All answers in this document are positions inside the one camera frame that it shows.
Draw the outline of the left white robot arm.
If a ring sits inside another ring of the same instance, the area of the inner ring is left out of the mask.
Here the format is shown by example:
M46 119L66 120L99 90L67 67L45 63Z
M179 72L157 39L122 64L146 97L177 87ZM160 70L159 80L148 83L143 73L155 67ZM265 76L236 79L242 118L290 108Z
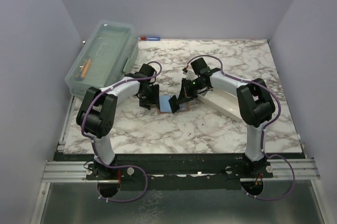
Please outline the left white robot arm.
M152 64L159 65L156 70ZM145 109L159 108L160 87L156 78L162 71L158 62L143 64L139 71L124 76L116 83L103 87L90 87L84 96L76 117L76 123L81 127L83 136L91 140L94 159L100 166L99 174L105 179L112 179L117 172L113 162L113 151L109 133L113 127L116 108L119 103L135 96L139 106Z

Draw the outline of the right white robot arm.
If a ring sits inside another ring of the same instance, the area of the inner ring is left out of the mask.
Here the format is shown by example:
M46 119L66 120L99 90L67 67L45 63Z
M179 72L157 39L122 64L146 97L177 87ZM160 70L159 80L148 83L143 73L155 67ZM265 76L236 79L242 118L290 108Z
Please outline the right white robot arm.
M247 125L245 156L249 161L243 163L242 171L247 177L255 177L262 169L258 161L265 158L264 129L273 122L276 97L261 78L246 80L231 76L222 68L210 68L202 57L188 65L192 66L196 78L182 78L179 95L169 100L172 112L177 112L180 104L196 99L200 91L217 88L234 95L241 118Z

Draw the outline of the tan leather card holder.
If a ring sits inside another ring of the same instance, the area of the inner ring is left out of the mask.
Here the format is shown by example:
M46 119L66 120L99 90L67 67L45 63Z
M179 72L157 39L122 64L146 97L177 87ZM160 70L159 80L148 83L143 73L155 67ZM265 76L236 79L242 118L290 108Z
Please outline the tan leather card holder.
M161 95L159 97L159 109L157 110L158 114L174 114L174 113L182 113L182 112L187 112L190 110L189 104L188 103L183 103L178 105L177 108L172 109L171 105L169 103L169 100L173 96L170 95Z

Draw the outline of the dark blue credit card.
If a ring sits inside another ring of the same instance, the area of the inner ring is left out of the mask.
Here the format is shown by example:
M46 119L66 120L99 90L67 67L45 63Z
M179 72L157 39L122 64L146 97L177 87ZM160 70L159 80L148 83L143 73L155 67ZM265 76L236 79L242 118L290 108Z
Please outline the dark blue credit card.
M180 109L180 106L179 104L177 103L177 97L174 95L172 96L170 99L169 99L169 105L170 105L170 108L171 108L171 111L172 113L176 113L179 109Z

